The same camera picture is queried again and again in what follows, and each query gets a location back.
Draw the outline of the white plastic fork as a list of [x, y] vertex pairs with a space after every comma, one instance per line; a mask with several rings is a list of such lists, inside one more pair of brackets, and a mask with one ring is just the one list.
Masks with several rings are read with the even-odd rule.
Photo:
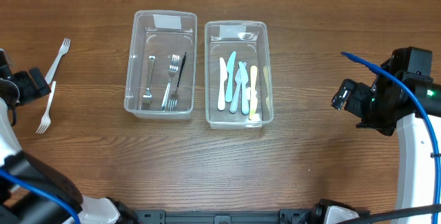
[[52, 100], [54, 97], [56, 84], [57, 84], [56, 81], [53, 81], [51, 84], [51, 93], [49, 94], [46, 109], [45, 109], [45, 112], [41, 118], [41, 123], [40, 123], [39, 127], [37, 128], [37, 131], [36, 131], [37, 134], [43, 134], [51, 124], [50, 107], [52, 105]]

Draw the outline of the yellow plastic knife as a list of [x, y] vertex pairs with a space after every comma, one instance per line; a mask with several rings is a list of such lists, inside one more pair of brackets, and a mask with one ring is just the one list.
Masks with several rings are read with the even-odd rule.
[[250, 83], [250, 110], [249, 110], [249, 119], [251, 121], [255, 121], [256, 120], [256, 110], [257, 110], [257, 103], [258, 103], [258, 99], [257, 99], [257, 92], [256, 92], [256, 81], [257, 81], [257, 76], [258, 76], [258, 68], [256, 65], [253, 65], [250, 68], [250, 79], [251, 79], [251, 83]]

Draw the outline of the white plastic knife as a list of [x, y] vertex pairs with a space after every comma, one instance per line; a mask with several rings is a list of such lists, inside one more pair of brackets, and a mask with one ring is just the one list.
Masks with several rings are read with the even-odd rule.
[[219, 111], [223, 111], [225, 109], [225, 81], [227, 80], [227, 66], [223, 57], [219, 58], [219, 66], [220, 79], [217, 108]]
[[249, 81], [248, 73], [247, 73], [246, 65], [242, 61], [240, 61], [238, 65], [241, 75], [241, 90], [242, 90], [241, 111], [244, 115], [247, 115], [249, 114], [249, 104], [247, 100], [247, 83]]

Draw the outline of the light blue plastic knife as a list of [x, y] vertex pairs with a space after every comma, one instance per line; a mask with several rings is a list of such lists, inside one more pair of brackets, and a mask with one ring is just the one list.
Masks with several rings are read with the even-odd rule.
[[230, 103], [229, 112], [232, 114], [235, 114], [238, 109], [238, 101], [239, 101], [239, 95], [240, 95], [240, 88], [241, 88], [241, 75], [240, 75], [240, 69], [237, 70], [236, 76], [234, 78], [236, 82], [236, 89], [234, 91], [234, 95], [232, 98], [232, 102]]

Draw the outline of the thick handled metal fork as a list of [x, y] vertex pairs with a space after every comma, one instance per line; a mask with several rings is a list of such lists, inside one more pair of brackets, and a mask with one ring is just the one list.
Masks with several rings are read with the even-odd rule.
[[142, 110], [147, 110], [150, 106], [150, 103], [152, 102], [152, 93], [150, 92], [150, 86], [152, 82], [152, 75], [153, 75], [153, 69], [154, 69], [154, 62], [156, 57], [154, 55], [149, 56], [148, 61], [148, 71], [147, 71], [147, 85], [146, 85], [146, 91], [143, 95], [143, 101], [141, 104]]

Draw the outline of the dark handled metal fork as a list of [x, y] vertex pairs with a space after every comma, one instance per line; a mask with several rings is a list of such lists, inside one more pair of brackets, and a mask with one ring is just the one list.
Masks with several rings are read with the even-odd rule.
[[179, 75], [178, 75], [178, 82], [176, 84], [176, 89], [173, 92], [173, 94], [171, 95], [170, 99], [169, 99], [169, 111], [175, 111], [177, 104], [178, 104], [178, 88], [179, 88], [179, 84], [181, 81], [181, 75], [183, 73], [183, 68], [185, 67], [185, 62], [186, 62], [186, 58], [187, 58], [187, 53], [185, 52], [182, 61], [181, 61], [181, 67], [179, 70]]

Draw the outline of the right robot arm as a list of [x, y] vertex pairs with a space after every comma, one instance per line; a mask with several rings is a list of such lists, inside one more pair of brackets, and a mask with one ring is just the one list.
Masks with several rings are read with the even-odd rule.
[[430, 50], [398, 48], [381, 65], [343, 52], [376, 75], [372, 85], [345, 79], [331, 105], [360, 118], [357, 128], [398, 135], [396, 208], [359, 223], [440, 222], [440, 85], [430, 76]]

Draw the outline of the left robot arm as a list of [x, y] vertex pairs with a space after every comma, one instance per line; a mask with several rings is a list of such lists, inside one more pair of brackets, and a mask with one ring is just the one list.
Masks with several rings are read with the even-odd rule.
[[53, 99], [38, 68], [12, 73], [1, 53], [1, 222], [20, 224], [139, 223], [134, 210], [112, 198], [91, 198], [71, 180], [25, 152], [13, 131], [17, 107]]

